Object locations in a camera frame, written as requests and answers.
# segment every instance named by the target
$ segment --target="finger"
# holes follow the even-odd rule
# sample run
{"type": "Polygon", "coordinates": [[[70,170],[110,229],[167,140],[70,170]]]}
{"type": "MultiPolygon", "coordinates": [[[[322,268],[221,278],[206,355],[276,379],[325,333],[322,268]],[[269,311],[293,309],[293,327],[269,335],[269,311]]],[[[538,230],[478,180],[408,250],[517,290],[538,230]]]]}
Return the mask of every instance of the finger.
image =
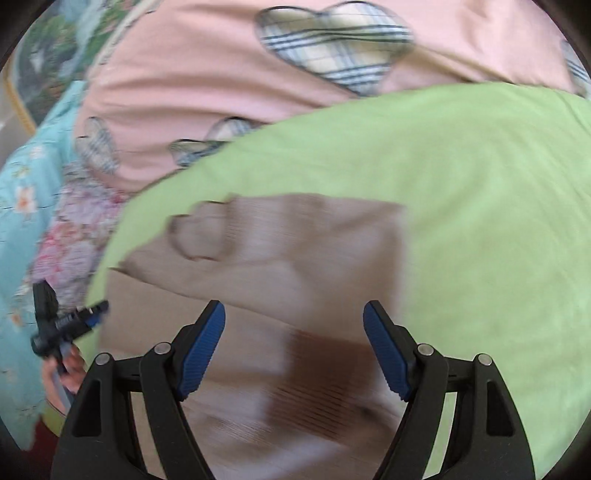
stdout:
{"type": "Polygon", "coordinates": [[[68,372],[84,370],[84,359],[81,356],[71,355],[68,358],[64,358],[64,366],[68,372]]]}
{"type": "Polygon", "coordinates": [[[70,390],[72,393],[78,393],[86,372],[74,372],[71,375],[64,375],[60,378],[61,384],[70,390]]]}
{"type": "Polygon", "coordinates": [[[53,375],[53,372],[56,370],[56,368],[57,360],[55,358],[43,360],[43,363],[41,364],[41,379],[43,381],[51,380],[51,376],[53,375]]]}

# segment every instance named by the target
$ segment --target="floral blanket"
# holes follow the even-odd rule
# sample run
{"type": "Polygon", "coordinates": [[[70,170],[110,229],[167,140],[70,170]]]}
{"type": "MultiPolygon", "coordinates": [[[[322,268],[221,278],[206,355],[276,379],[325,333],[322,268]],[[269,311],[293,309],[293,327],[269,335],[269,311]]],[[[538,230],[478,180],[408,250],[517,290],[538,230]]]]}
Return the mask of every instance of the floral blanket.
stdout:
{"type": "Polygon", "coordinates": [[[72,83],[0,171],[0,417],[21,448],[32,441],[44,404],[30,345],[37,327],[29,272],[59,201],[63,169],[76,158],[72,129],[84,88],[72,83]]]}

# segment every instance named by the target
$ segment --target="bedding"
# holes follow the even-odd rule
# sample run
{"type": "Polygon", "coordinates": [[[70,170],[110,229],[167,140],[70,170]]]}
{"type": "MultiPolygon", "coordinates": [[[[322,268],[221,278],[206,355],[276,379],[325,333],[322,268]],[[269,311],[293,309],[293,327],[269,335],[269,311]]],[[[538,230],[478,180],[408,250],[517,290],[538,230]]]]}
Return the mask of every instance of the bedding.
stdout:
{"type": "MultiPolygon", "coordinates": [[[[308,192],[406,205],[404,322],[445,355],[492,355],[542,478],[591,405],[589,152],[591,105],[538,87],[439,86],[298,116],[132,199],[87,301],[104,297],[109,267],[202,200],[308,192]]],[[[87,361],[96,335],[81,344],[87,361]]]]}
{"type": "Polygon", "coordinates": [[[531,0],[166,0],[148,12],[93,69],[76,122],[80,156],[128,192],[261,125],[366,96],[487,81],[584,93],[584,69],[531,0]]]}
{"type": "Polygon", "coordinates": [[[3,71],[30,134],[71,82],[85,79],[99,50],[139,1],[55,0],[33,23],[3,71]]]}
{"type": "Polygon", "coordinates": [[[21,447],[30,445],[44,402],[28,271],[51,221],[62,170],[74,161],[72,130],[85,88],[70,85],[31,141],[0,171],[0,416],[21,447]]]}

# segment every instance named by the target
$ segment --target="green cushion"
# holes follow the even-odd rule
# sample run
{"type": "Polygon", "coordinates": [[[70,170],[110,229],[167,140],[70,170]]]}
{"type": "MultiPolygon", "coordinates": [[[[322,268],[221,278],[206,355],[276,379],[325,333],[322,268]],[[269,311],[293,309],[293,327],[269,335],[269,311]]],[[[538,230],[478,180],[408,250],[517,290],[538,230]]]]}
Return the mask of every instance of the green cushion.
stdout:
{"type": "MultiPolygon", "coordinates": [[[[537,477],[548,472],[591,406],[591,105],[542,88],[453,85],[265,127],[130,202],[89,302],[170,215],[232,193],[288,192],[408,206],[402,321],[445,355],[493,356],[537,477]]],[[[84,346],[94,353],[92,339],[84,346]]]]}

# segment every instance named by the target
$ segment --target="fabric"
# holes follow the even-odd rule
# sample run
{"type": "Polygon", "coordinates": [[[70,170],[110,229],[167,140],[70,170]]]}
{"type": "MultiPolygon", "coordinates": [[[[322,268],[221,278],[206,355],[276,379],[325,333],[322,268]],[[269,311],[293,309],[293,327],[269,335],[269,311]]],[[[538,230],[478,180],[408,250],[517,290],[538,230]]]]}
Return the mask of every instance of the fabric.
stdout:
{"type": "Polygon", "coordinates": [[[29,134],[72,82],[85,79],[95,55],[141,1],[56,0],[33,23],[3,72],[29,134]]]}
{"type": "MultiPolygon", "coordinates": [[[[442,86],[293,118],[132,199],[87,301],[105,297],[109,267],[202,200],[311,192],[406,205],[404,323],[444,355],[493,357],[542,478],[591,404],[590,152],[591,105],[542,88],[442,86]]],[[[95,341],[82,345],[88,360],[95,341]]]]}
{"type": "Polygon", "coordinates": [[[399,318],[403,213],[313,195],[202,203],[110,275],[101,348],[143,355],[219,299],[226,328],[183,402],[214,475],[371,478],[404,409],[362,312],[375,299],[399,318]]]}
{"type": "Polygon", "coordinates": [[[49,227],[74,158],[72,129],[84,82],[74,82],[33,138],[0,171],[0,417],[22,448],[33,439],[43,405],[28,271],[49,227]]]}
{"type": "Polygon", "coordinates": [[[491,80],[580,91],[564,37],[531,0],[167,0],[148,11],[100,55],[76,122],[80,156],[127,192],[261,125],[359,97],[491,80]]]}
{"type": "Polygon", "coordinates": [[[60,311],[84,303],[90,278],[128,198],[99,183],[78,161],[65,169],[59,203],[30,274],[33,283],[49,282],[60,311]]]}

